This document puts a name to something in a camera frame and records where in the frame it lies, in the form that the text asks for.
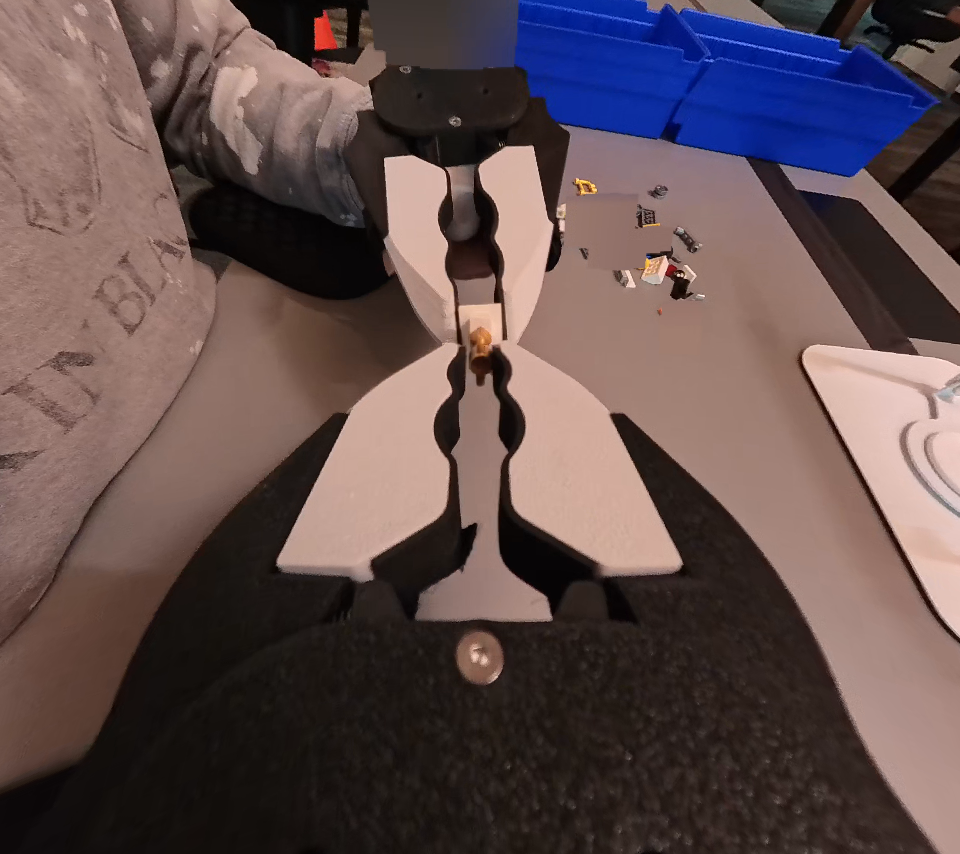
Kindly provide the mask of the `person's grey sweatshirt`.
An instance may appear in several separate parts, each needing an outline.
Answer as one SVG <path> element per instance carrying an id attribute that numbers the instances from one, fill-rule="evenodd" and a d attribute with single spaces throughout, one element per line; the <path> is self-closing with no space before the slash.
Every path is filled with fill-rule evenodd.
<path id="1" fill-rule="evenodd" d="M 202 349 L 169 174 L 224 0 L 2 0 L 2 641 Z"/>

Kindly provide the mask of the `black round cushion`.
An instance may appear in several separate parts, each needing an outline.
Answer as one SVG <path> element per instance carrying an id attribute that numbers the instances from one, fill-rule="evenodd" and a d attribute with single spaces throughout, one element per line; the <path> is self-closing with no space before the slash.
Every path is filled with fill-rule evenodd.
<path id="1" fill-rule="evenodd" d="M 390 280 L 364 228 L 290 208 L 231 185 L 202 192 L 188 212 L 197 249 L 215 252 L 290 290 L 323 300 L 368 296 Z"/>

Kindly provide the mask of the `pile of lego pieces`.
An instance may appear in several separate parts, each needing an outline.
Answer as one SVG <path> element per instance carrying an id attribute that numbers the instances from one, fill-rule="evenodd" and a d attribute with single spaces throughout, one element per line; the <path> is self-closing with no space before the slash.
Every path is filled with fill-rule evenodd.
<path id="1" fill-rule="evenodd" d="M 690 261 L 702 243 L 655 204 L 666 199 L 666 186 L 656 185 L 646 196 L 606 191 L 590 178 L 575 177 L 571 189 L 557 208 L 559 242 L 570 257 L 626 291 L 663 287 L 679 303 L 707 301 Z"/>

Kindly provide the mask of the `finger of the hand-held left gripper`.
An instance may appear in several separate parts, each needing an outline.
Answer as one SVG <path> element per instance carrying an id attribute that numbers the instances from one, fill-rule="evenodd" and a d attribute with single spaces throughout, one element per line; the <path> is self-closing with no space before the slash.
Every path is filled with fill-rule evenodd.
<path id="1" fill-rule="evenodd" d="M 475 200 L 477 164 L 440 167 L 415 156 L 385 160 L 385 248 L 424 327 L 460 339 L 457 283 L 490 277 Z"/>
<path id="2" fill-rule="evenodd" d="M 542 295 L 550 251 L 550 218 L 536 153 L 506 146 L 479 164 L 477 191 L 489 216 L 503 336 L 521 338 Z"/>

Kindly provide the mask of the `small gold lego piece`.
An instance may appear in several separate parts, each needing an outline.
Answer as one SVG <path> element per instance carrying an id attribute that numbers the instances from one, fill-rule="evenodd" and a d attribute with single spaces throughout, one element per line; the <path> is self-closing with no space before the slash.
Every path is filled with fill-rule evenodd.
<path id="1" fill-rule="evenodd" d="M 482 388 L 494 369 L 494 337 L 483 326 L 471 328 L 469 332 L 468 368 L 476 384 Z"/>

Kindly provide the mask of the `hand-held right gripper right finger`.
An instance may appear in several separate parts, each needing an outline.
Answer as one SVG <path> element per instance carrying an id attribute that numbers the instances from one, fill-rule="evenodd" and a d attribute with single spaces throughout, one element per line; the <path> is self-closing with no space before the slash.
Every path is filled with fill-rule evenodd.
<path id="1" fill-rule="evenodd" d="M 517 344 L 493 353 L 499 550 L 528 585 L 673 575 L 683 560 L 605 404 Z"/>

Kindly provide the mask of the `small white lego piece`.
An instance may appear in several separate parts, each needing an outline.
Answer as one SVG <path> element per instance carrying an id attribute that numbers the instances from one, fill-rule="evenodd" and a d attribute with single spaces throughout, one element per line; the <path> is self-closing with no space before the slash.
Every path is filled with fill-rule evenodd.
<path id="1" fill-rule="evenodd" d="M 471 346 L 472 334 L 478 329 L 488 332 L 492 346 L 497 346 L 505 340 L 502 304 L 460 304 L 457 317 L 461 344 Z"/>

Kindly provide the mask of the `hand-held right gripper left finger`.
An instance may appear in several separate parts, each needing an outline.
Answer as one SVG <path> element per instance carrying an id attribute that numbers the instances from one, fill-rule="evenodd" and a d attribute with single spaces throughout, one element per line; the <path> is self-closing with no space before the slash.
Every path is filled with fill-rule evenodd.
<path id="1" fill-rule="evenodd" d="M 285 574 L 434 585 L 466 563 L 457 465 L 464 351 L 444 344 L 366 393 L 279 554 Z"/>

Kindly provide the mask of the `white book stand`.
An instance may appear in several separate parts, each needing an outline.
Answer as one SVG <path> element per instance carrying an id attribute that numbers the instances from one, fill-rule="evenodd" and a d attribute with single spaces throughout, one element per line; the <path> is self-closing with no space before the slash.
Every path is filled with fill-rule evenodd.
<path id="1" fill-rule="evenodd" d="M 957 361 L 812 345 L 800 364 L 918 589 L 957 639 Z"/>

